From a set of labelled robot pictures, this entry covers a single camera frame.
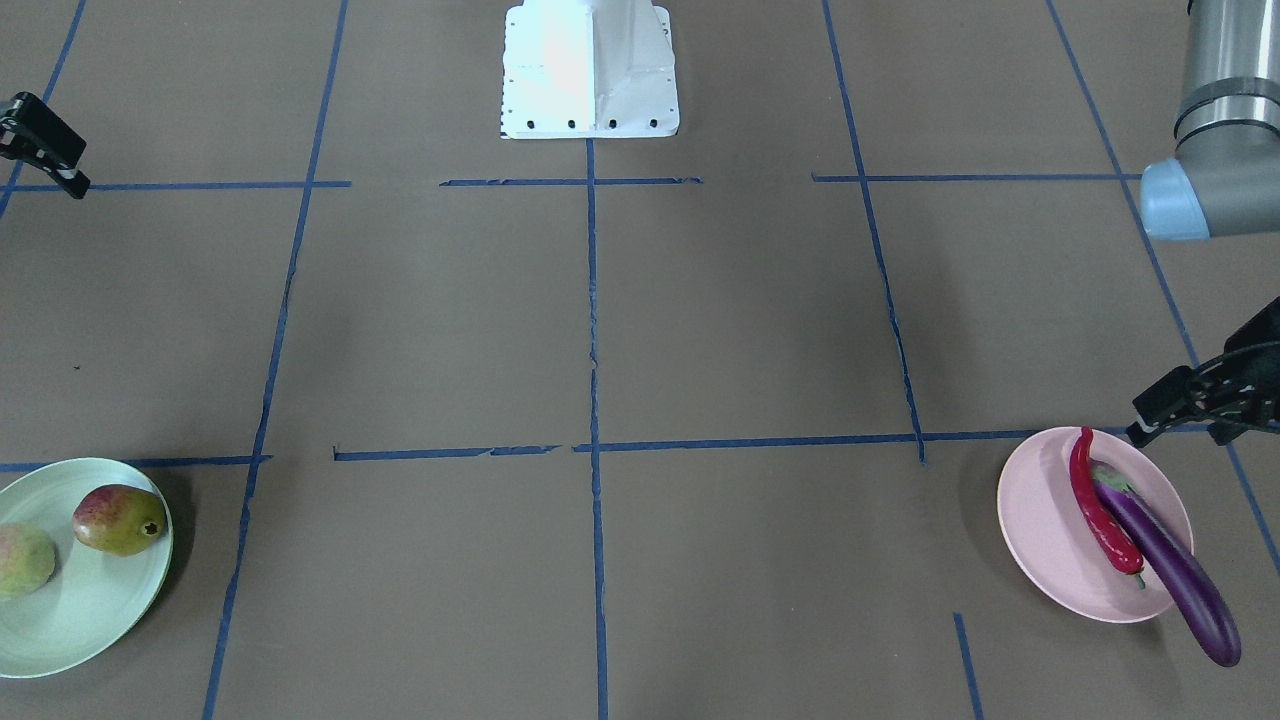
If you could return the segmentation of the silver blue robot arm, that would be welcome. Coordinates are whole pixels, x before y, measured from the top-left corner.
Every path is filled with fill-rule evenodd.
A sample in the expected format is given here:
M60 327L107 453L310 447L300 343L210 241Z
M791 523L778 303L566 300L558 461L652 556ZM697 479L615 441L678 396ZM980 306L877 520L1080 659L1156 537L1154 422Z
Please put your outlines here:
M1279 9L1275 1L1190 1L1172 155L1140 178L1153 241L1265 234L1279 224ZM1133 402L1126 437L1143 448L1203 423L1216 445L1277 432L1277 302L1199 366L1167 372Z

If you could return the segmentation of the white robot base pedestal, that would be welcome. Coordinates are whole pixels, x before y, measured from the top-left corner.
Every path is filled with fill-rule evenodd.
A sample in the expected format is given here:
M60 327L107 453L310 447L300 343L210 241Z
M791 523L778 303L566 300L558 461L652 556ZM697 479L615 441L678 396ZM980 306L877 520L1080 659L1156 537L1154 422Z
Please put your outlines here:
M522 1L504 18L500 137L678 133L669 12L653 1Z

